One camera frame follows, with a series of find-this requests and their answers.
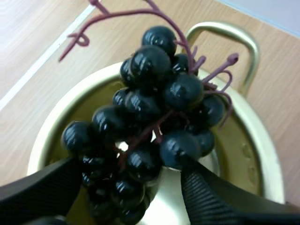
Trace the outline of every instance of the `gold pot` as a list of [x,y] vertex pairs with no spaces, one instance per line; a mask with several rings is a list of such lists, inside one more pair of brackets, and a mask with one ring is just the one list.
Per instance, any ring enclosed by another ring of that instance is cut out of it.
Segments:
[[[227,89],[226,92],[233,101],[234,112],[221,130],[213,129],[217,142],[215,149],[202,158],[201,163],[244,190],[284,203],[282,173],[274,145],[263,123],[244,98],[258,66],[257,44],[241,28],[224,22],[202,22],[195,25],[187,35],[190,44],[204,30],[243,43],[249,49],[250,67],[238,91]],[[60,146],[62,131],[71,121],[90,120],[97,108],[112,103],[115,91],[123,87],[119,80],[121,64],[93,73],[58,102],[39,131],[30,156],[28,175],[67,157],[67,152]],[[208,74],[203,70],[199,72],[200,78]],[[224,86],[224,82],[218,78],[213,83],[219,87]],[[86,211],[83,196],[84,191],[81,191],[68,218],[75,224],[93,224]],[[163,169],[158,192],[141,224],[189,224],[181,195],[179,172]]]

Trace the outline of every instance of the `grape bunch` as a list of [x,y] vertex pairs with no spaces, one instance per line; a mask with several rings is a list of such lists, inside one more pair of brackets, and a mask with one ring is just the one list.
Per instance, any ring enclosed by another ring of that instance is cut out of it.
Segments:
[[[135,225],[163,166],[180,170],[184,157],[198,161],[214,148],[210,128],[224,117],[225,100],[189,72],[188,56],[175,54],[175,41],[168,27],[146,31],[120,68],[126,87],[112,105],[98,108],[91,121],[73,121],[62,134],[80,160],[90,215],[99,224],[119,218]],[[127,151],[118,148],[121,142]]]

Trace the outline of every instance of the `wood grain surface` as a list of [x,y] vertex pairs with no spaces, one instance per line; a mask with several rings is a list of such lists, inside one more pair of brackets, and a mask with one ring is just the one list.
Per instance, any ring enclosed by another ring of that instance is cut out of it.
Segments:
[[14,0],[3,6],[0,98],[88,6],[88,1]]
[[[147,7],[145,2],[139,0],[103,0],[103,3],[112,11]],[[284,173],[286,198],[289,202],[300,205],[300,40],[215,1],[156,0],[156,3],[184,32],[199,22],[223,20],[243,27],[256,38],[261,47],[262,58],[248,100],[262,118],[276,145]],[[65,9],[65,12],[74,18],[78,14],[75,12],[77,9],[74,6]],[[59,26],[57,18],[53,18],[53,23],[48,22],[49,27]],[[138,20],[136,17],[116,18],[93,25],[86,32],[90,37],[90,47],[76,46],[58,64],[59,55],[69,40],[62,43],[60,49],[0,112],[0,184],[26,175],[34,140],[59,99],[89,74],[128,58],[140,46],[144,31],[156,24],[166,23],[154,16],[143,15]],[[33,32],[39,33],[41,29],[45,29],[38,24],[34,26]],[[16,31],[19,38],[14,43],[23,41],[22,33],[25,30],[20,27]],[[222,64],[228,54],[238,52],[240,61],[231,71],[235,78],[233,85],[241,82],[248,60],[245,47],[208,33],[199,37],[196,44],[199,55],[208,57],[203,66],[208,71]],[[7,42],[7,48],[13,48],[10,45],[12,43]],[[24,57],[26,51],[33,46],[25,46],[25,53],[15,52],[16,55],[23,55],[18,56],[18,63],[30,65],[34,61],[29,59],[28,62]],[[6,63],[15,67],[15,74],[24,73],[25,68],[18,68],[17,62]],[[11,80],[18,79],[6,74],[1,80],[9,80],[8,77]],[[1,83],[0,89],[1,93],[7,91],[6,82]]]

